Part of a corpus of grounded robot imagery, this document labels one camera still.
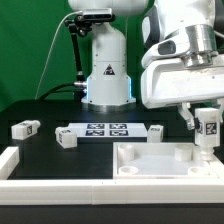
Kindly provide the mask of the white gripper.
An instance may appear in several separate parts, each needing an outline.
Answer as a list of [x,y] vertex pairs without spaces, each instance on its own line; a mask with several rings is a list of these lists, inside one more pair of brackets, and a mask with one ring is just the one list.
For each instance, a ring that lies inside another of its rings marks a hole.
[[141,98],[147,108],[177,105],[189,130],[195,129],[189,103],[217,99],[220,121],[224,112],[224,59],[212,66],[187,69],[180,59],[152,62],[141,76]]

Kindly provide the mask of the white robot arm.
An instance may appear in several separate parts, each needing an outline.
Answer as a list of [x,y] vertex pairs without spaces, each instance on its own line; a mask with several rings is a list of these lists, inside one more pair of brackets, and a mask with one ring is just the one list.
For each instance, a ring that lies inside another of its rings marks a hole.
[[110,22],[144,13],[147,51],[141,64],[141,98],[151,108],[177,106],[194,129],[200,116],[194,103],[212,102],[217,121],[224,113],[224,54],[217,49],[224,25],[224,0],[68,0],[79,15],[79,32],[93,34],[93,70],[83,102],[95,108],[120,107],[130,101],[125,69],[125,37]]

